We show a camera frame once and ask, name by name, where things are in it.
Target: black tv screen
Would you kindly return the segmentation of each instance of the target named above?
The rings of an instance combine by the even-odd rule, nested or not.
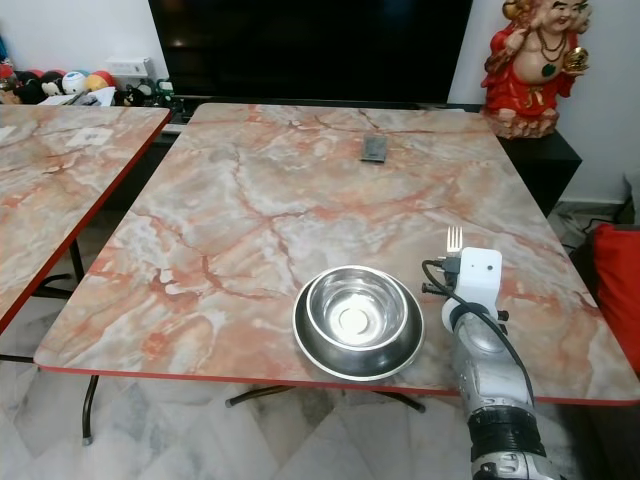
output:
[[[150,0],[177,95],[446,103],[472,0]]]

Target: stainless steel bowl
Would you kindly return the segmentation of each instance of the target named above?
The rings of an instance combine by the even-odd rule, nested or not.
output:
[[[407,304],[407,320],[391,343],[376,349],[353,350],[327,341],[307,316],[307,296],[312,282],[298,294],[293,310],[293,331],[302,352],[318,368],[339,378],[368,382],[398,373],[413,362],[424,340],[424,321],[415,297],[393,277]]]
[[[318,275],[306,307],[318,333],[347,350],[389,345],[407,323],[407,300],[398,284],[383,272],[355,265]]]

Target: tiled floor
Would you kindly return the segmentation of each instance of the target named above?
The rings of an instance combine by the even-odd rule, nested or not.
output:
[[[88,266],[117,218],[80,237]],[[71,271],[63,259],[56,271]],[[0,338],[0,351],[35,351],[63,303],[31,299]],[[88,377],[0,363],[0,478],[466,480],[469,433],[455,399],[423,398],[425,414],[367,392],[295,389],[233,408],[249,386],[101,377],[94,443],[80,417]],[[551,459],[571,480],[577,447],[559,410],[541,406]]]

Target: red cushion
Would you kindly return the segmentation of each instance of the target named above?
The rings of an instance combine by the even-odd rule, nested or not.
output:
[[[602,314],[631,366],[640,372],[640,231],[600,225],[595,265]]]

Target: marble-pattern table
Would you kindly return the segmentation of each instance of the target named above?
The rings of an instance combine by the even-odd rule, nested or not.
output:
[[[388,138],[384,165],[359,160]],[[420,263],[449,225],[504,256],[499,308],[537,396],[635,403],[640,384],[547,221],[482,117],[261,105],[201,106],[36,353],[105,375],[455,392],[444,299]],[[341,382],[299,350],[291,310],[329,267],[404,282],[427,335],[416,362]]]
[[[168,114],[157,108],[0,106],[0,333]]]

